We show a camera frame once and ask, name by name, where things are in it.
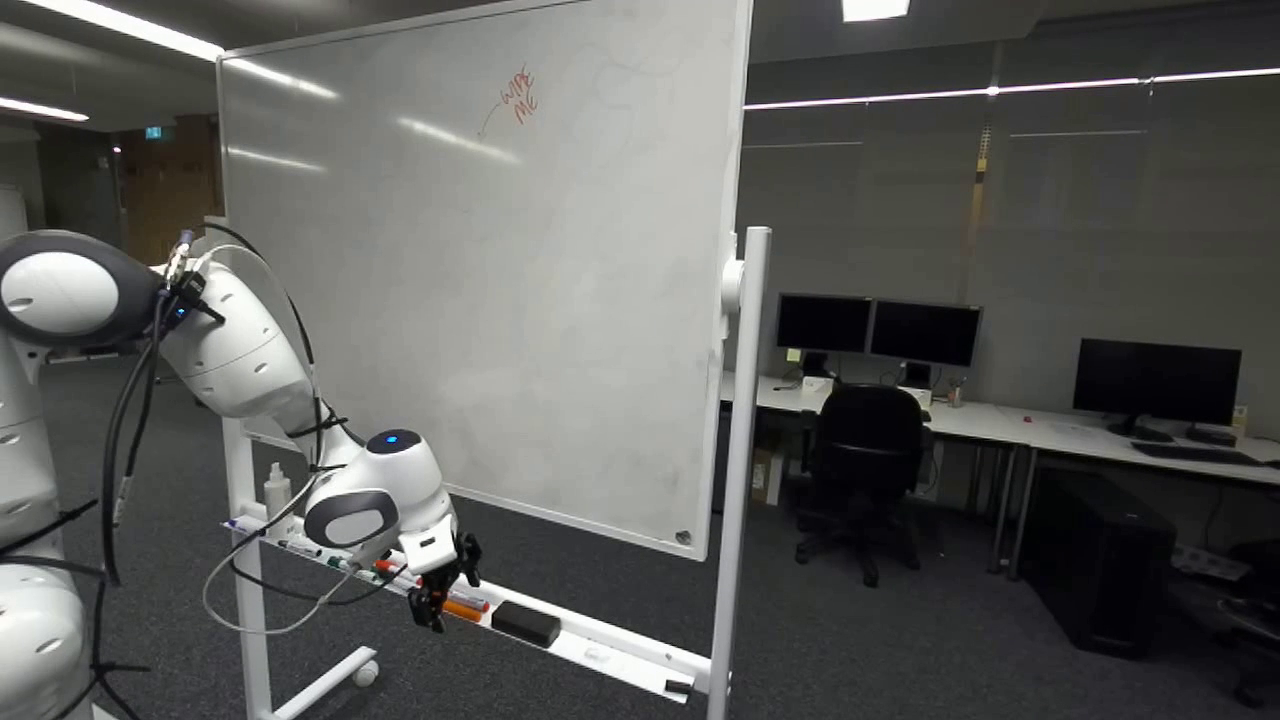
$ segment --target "desk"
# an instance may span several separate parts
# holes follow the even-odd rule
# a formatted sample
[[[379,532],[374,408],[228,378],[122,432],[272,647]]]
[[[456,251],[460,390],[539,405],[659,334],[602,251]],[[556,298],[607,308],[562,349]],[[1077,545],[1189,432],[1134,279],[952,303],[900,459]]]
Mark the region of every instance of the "desk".
[[[769,410],[816,414],[823,398],[828,390],[801,395],[795,378],[778,378],[778,376],[761,376],[761,389],[757,389],[757,408],[769,408]],[[1011,527],[1018,532],[1011,556],[1007,556],[1011,573],[1020,568],[1020,552],[1030,535],[1041,454],[1074,454],[1089,464],[1125,464],[1125,467],[1175,472],[1175,475],[1199,475],[1220,482],[1280,487],[1280,467],[1268,467],[1268,459],[1280,459],[1280,442],[1252,440],[1252,435],[1241,440],[1238,446],[1260,464],[1205,464],[1205,459],[1144,454],[1134,446],[1128,435],[1109,432],[1095,414],[1007,408],[1007,405],[930,405],[930,432],[937,440],[971,440],[971,442],[1007,446],[991,560],[1002,560],[1003,552],[1003,525],[1011,517],[1011,479],[1020,475],[1024,493],[1018,501],[1020,508]]]

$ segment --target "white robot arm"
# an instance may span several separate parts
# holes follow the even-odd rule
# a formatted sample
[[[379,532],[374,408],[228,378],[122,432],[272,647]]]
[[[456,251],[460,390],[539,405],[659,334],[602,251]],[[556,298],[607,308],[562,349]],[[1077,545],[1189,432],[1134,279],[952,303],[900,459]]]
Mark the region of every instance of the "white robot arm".
[[[113,244],[32,231],[0,249],[0,328],[36,349],[161,349],[163,362],[216,414],[268,424],[307,454],[306,532],[315,545],[350,549],[361,560],[401,549],[405,573],[417,573],[428,602],[441,609],[447,585],[475,573],[479,549],[456,535],[453,497],[428,440],[405,428],[377,432],[367,442],[355,440],[320,398],[293,340],[228,254],[228,244],[201,244],[156,274]],[[16,707],[20,716],[53,716],[72,698],[68,688],[86,684],[89,647],[72,579],[13,560],[40,552],[62,560],[62,545],[57,532],[32,540],[32,527],[57,525],[53,454],[43,421],[32,410],[32,376],[26,376],[4,333],[0,668],[32,671],[0,671],[0,716]],[[16,585],[27,585],[27,576],[40,576],[40,589],[20,594]],[[36,642],[32,631],[43,628],[62,628],[65,642],[57,653],[27,647]]]

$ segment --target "gray carpet floor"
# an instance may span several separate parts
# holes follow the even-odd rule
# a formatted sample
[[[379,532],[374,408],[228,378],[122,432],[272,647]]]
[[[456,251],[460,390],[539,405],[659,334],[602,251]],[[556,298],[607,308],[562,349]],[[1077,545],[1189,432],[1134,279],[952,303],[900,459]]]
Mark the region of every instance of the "gray carpet floor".
[[[49,424],[65,503],[98,493],[99,442],[122,362],[62,362],[43,372]],[[225,552],[220,424],[176,385],[161,385],[142,479],[122,527],[126,589],[110,598],[110,658],[150,663],[122,690],[150,720],[242,716],[235,635],[204,618],[201,579]],[[485,576],[602,618],[707,653],[713,568],[582,535],[496,508],[460,503],[485,540]],[[865,589],[847,556],[794,562],[801,532],[783,512],[751,508],[743,540],[735,694],[731,716],[769,720],[1255,720],[1280,716],[1228,698],[1223,647],[1173,624],[1151,658],[1114,658],[1074,647],[1030,585],[990,573],[990,532],[939,525],[946,552],[919,573],[880,562]],[[76,560],[98,560],[98,520],[68,532]],[[320,568],[268,552],[268,576],[324,589]],[[276,698],[331,658],[374,642],[379,684],[346,688],[311,716],[479,716],[564,720],[638,716],[691,720],[703,698],[675,707],[570,668],[502,635],[447,624],[444,635],[409,618],[397,594],[331,609],[272,642]]]

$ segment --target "black office chair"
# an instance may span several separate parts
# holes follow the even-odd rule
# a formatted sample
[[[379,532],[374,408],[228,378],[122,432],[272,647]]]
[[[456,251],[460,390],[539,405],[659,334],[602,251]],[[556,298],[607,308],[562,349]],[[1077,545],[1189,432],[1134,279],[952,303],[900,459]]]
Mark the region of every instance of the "black office chair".
[[[871,540],[896,540],[903,560],[919,568],[908,508],[919,459],[924,410],[908,390],[840,385],[816,421],[811,475],[794,493],[801,532],[810,532],[795,545],[795,562],[852,549],[865,585],[878,589]]]

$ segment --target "computer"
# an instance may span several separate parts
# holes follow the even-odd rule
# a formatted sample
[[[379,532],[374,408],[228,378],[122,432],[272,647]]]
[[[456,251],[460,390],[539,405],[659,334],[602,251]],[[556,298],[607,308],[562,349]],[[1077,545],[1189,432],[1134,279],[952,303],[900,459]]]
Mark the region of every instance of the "computer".
[[[779,294],[778,343],[805,351],[805,376],[823,376],[828,351],[870,349],[871,303],[859,294]]]
[[[982,308],[880,298],[871,320],[871,351],[903,361],[908,385],[930,389],[931,362],[971,362],[978,328]]]
[[[1119,435],[1167,440],[1140,414],[1231,424],[1238,378],[1238,349],[1081,340],[1077,408],[1119,414]]]

